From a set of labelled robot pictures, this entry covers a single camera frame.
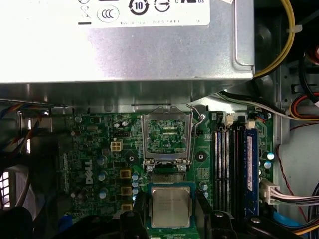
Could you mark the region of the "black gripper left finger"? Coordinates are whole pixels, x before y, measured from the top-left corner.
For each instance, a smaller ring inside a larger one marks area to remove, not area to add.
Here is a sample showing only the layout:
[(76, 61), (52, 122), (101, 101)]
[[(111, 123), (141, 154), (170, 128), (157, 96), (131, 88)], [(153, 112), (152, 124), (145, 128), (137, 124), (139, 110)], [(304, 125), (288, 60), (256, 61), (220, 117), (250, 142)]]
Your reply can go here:
[(54, 236), (55, 239), (148, 239), (146, 229), (146, 210), (148, 196), (140, 191), (133, 209), (121, 212), (118, 218), (106, 220), (101, 216), (87, 216), (65, 231)]

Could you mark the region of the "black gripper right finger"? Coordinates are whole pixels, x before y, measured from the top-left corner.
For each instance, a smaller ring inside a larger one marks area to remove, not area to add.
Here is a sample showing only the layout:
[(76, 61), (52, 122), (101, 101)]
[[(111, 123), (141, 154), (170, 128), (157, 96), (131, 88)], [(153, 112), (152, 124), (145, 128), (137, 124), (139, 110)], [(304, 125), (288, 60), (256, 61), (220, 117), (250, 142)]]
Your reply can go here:
[(196, 190), (196, 228), (201, 239), (298, 239), (300, 236), (266, 218), (254, 216), (233, 228), (230, 216), (214, 211), (204, 196)]

